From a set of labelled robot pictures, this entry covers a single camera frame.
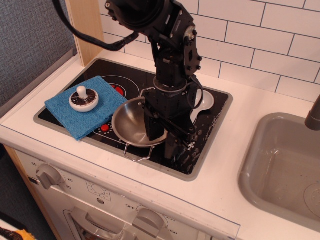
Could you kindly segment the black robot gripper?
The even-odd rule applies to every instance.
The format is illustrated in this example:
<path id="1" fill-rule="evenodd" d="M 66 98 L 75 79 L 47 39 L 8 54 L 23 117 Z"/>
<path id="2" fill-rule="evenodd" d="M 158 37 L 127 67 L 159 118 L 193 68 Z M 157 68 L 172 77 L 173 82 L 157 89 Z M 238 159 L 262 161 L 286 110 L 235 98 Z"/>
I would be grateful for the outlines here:
<path id="1" fill-rule="evenodd" d="M 172 159 L 195 145 L 196 130 L 190 115 L 198 107 L 197 90 L 195 83 L 187 83 L 176 91 L 152 87 L 142 92 L 146 135 L 150 141 L 166 139 L 165 159 Z"/>

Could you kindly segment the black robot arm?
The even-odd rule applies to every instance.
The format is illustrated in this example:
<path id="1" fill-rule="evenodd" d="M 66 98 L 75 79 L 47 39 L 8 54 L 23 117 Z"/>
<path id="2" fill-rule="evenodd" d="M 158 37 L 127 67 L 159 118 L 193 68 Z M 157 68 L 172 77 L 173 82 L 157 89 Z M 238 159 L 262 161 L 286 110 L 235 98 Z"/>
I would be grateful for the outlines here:
<path id="1" fill-rule="evenodd" d="M 144 123 L 151 141 L 166 135 L 164 157 L 171 159 L 194 145 L 196 133 L 190 115 L 199 107 L 202 85 L 195 73 L 202 58 L 193 17 L 175 0 L 108 0 L 105 7 L 113 20 L 151 43 L 156 76 L 154 88 L 142 94 Z"/>

